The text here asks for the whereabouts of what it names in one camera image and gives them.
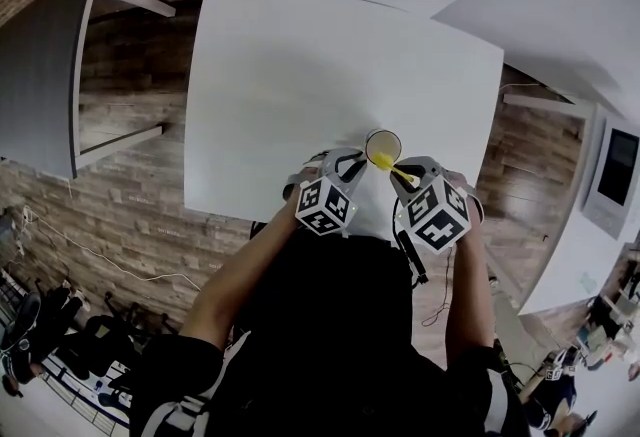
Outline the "person's right hand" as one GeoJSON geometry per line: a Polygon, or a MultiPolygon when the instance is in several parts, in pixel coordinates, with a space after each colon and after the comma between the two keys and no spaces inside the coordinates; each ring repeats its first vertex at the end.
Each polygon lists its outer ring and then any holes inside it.
{"type": "Polygon", "coordinates": [[[484,222],[485,214],[483,206],[476,196],[475,188],[472,187],[462,173],[448,170],[447,179],[454,188],[466,198],[469,221],[473,227],[479,226],[484,222]]]}

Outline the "person's left hand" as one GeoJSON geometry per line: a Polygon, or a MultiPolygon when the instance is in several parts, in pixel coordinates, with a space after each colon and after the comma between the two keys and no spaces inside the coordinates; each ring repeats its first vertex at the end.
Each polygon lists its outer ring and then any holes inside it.
{"type": "Polygon", "coordinates": [[[303,164],[302,169],[298,173],[288,176],[282,191],[282,197],[285,201],[290,199],[294,189],[299,188],[302,183],[312,182],[322,176],[321,167],[326,155],[327,151],[322,151],[314,155],[303,164]]]}

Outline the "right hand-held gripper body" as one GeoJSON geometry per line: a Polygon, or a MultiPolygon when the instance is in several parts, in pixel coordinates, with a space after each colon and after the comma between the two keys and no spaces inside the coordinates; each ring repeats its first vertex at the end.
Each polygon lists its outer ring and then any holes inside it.
{"type": "Polygon", "coordinates": [[[416,195],[411,201],[400,201],[394,209],[393,223],[412,242],[425,246],[434,254],[452,247],[471,229],[464,195],[447,179],[447,175],[415,176],[394,170],[411,181],[416,195]]]}

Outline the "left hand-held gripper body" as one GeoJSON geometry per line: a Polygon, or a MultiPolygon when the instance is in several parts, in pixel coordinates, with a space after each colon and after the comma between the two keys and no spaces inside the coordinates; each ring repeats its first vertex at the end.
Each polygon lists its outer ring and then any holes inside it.
{"type": "Polygon", "coordinates": [[[301,184],[296,203],[296,219],[318,236],[344,235],[357,211],[357,205],[350,199],[351,193],[346,192],[346,171],[351,165],[343,162],[340,169],[332,169],[331,150],[324,158],[322,176],[301,184]]]}

